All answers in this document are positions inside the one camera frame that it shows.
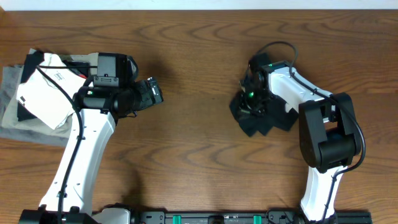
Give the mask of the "black folded garment red accents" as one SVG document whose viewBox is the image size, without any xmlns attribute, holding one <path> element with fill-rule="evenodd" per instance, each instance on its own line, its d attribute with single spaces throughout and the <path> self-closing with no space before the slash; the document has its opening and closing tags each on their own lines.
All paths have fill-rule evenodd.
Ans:
<svg viewBox="0 0 398 224">
<path fill-rule="evenodd" d="M 26 83 L 30 78 L 30 76 L 34 73 L 35 67 L 43 61 L 44 61 L 44 53 L 41 51 L 36 51 L 32 54 L 28 54 L 24 62 L 24 68 L 21 76 L 21 83 Z M 80 77 L 88 78 L 90 74 L 90 69 L 88 68 L 90 64 L 88 62 L 78 62 L 73 60 L 62 60 L 62 62 L 68 67 L 69 66 L 78 67 L 78 68 L 71 68 L 70 71 Z M 18 121 L 25 121 L 29 119 L 34 119 L 36 118 L 36 116 L 30 113 L 23 106 L 18 105 L 17 118 Z"/>
</svg>

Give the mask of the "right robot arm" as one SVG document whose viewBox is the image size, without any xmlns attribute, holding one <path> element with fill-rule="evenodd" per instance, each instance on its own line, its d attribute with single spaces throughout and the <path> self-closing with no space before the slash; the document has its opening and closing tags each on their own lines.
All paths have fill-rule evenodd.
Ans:
<svg viewBox="0 0 398 224">
<path fill-rule="evenodd" d="M 308 165 L 300 210 L 289 223 L 339 223 L 334 201 L 342 175 L 357 168 L 364 138 L 351 97 L 319 89 L 286 61 L 249 61 L 241 90 L 229 108 L 248 136 L 299 125 L 299 147 Z"/>
</svg>

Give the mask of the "grey folded garment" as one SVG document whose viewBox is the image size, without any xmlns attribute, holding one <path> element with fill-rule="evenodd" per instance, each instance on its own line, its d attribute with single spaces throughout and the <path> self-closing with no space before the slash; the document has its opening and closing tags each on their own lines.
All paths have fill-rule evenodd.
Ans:
<svg viewBox="0 0 398 224">
<path fill-rule="evenodd" d="M 51 129 L 34 118 L 18 121 L 16 100 L 17 87 L 21 82 L 23 67 L 4 67 L 1 83 L 1 137 L 26 142 L 66 146 L 71 130 L 71 118 L 57 128 Z"/>
</svg>

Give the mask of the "black t-shirt with logo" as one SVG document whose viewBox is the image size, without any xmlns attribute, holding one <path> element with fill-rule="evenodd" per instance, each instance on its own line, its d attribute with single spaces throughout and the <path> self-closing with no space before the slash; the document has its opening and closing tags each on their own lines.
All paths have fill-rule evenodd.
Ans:
<svg viewBox="0 0 398 224">
<path fill-rule="evenodd" d="M 265 136 L 273 127 L 290 131 L 299 114 L 294 109 L 286 111 L 287 103 L 279 96 L 272 96 L 260 103 L 260 108 L 251 111 L 245 94 L 240 91 L 231 100 L 229 108 L 239 127 L 249 137 L 257 132 Z"/>
</svg>

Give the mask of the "white folded t-shirt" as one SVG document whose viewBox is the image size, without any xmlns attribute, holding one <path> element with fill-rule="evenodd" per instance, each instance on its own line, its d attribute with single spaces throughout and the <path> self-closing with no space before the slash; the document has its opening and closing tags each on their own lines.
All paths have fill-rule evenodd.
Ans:
<svg viewBox="0 0 398 224">
<path fill-rule="evenodd" d="M 85 82 L 83 77 L 66 69 L 57 54 L 44 53 L 44 61 L 38 65 L 69 97 L 73 97 Z M 28 81 L 19 84 L 16 100 L 48 127 L 56 129 L 64 125 L 74 110 L 64 94 L 37 70 L 37 66 Z"/>
</svg>

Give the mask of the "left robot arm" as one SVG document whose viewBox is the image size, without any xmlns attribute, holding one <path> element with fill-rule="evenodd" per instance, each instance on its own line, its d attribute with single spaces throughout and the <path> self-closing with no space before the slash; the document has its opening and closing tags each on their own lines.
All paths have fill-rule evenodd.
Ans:
<svg viewBox="0 0 398 224">
<path fill-rule="evenodd" d="M 22 211 L 19 223 L 139 223 L 121 204 L 93 213 L 93 191 L 104 149 L 121 118 L 163 102 L 157 80 L 125 85 L 83 85 L 74 96 L 77 112 L 57 173 L 35 210 Z"/>
</svg>

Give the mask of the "beige folded garment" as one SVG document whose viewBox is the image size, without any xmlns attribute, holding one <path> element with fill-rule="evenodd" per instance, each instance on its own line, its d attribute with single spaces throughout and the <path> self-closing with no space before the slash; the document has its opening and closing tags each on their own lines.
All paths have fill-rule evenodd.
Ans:
<svg viewBox="0 0 398 224">
<path fill-rule="evenodd" d="M 1 83 L 1 135 L 39 140 L 41 137 L 69 137 L 71 104 L 62 92 L 36 69 L 57 82 L 72 97 L 86 81 L 87 74 L 67 69 L 78 62 L 86 66 L 95 62 L 97 53 L 57 55 L 30 50 L 23 65 L 3 68 Z"/>
</svg>

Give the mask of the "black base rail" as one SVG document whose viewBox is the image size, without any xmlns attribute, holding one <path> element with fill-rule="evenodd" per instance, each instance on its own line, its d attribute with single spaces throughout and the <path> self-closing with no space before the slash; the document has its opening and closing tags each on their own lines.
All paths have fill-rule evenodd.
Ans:
<svg viewBox="0 0 398 224">
<path fill-rule="evenodd" d="M 296 224 L 310 223 L 302 212 L 291 209 L 276 209 L 266 212 L 167 212 L 153 210 L 138 212 L 117 203 L 94 213 L 93 219 L 101 224 Z"/>
</svg>

